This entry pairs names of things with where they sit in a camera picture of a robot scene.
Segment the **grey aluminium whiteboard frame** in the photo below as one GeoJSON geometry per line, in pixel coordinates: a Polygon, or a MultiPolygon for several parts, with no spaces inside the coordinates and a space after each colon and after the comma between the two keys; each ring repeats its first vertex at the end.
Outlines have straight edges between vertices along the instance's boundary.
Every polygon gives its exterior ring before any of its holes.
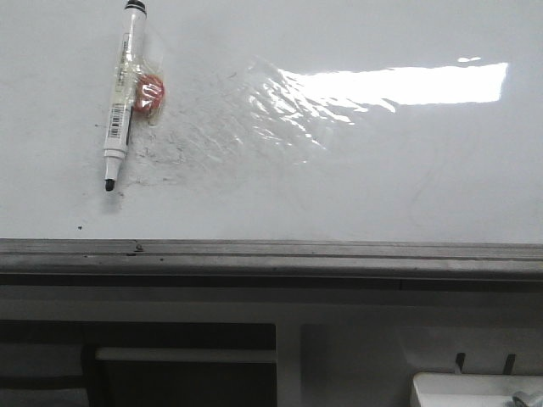
{"type": "Polygon", "coordinates": [[[10,285],[539,292],[539,244],[281,240],[1,241],[10,285]]]}

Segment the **white whiteboard marker pen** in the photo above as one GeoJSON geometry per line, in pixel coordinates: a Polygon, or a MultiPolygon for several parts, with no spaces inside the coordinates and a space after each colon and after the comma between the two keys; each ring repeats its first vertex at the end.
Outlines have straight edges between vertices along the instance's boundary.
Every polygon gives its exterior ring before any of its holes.
{"type": "Polygon", "coordinates": [[[115,189],[128,152],[132,111],[136,101],[138,77],[142,72],[146,21],[145,4],[141,1],[128,1],[123,9],[120,45],[104,141],[104,184],[107,192],[115,189]]]}

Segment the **white horizontal bar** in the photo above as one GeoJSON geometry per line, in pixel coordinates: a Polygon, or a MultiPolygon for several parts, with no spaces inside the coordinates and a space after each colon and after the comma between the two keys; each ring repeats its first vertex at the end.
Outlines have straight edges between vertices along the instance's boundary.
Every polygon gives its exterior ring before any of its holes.
{"type": "Polygon", "coordinates": [[[275,364],[275,350],[198,348],[98,348],[97,360],[130,362],[187,362],[275,364]]]}

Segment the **red round magnet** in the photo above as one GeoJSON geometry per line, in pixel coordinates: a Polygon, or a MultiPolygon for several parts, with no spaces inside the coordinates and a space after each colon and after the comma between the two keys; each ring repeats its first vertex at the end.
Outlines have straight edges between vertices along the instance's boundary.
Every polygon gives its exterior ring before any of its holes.
{"type": "Polygon", "coordinates": [[[134,110],[152,115],[159,111],[165,97],[164,82],[157,75],[141,75],[137,81],[134,110]]]}

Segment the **white box lower right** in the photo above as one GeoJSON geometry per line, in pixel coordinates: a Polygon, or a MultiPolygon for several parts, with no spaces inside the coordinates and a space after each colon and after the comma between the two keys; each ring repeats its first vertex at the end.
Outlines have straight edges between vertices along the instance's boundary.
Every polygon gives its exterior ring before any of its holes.
{"type": "Polygon", "coordinates": [[[418,373],[411,406],[541,406],[541,376],[418,373]]]}

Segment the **white whiteboard surface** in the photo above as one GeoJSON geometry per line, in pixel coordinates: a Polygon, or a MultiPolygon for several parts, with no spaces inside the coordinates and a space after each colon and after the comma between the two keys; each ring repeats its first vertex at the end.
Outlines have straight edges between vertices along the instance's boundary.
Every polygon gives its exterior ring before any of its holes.
{"type": "Polygon", "coordinates": [[[106,192],[123,2],[2,2],[2,237],[541,243],[541,2],[147,8],[106,192]]]}

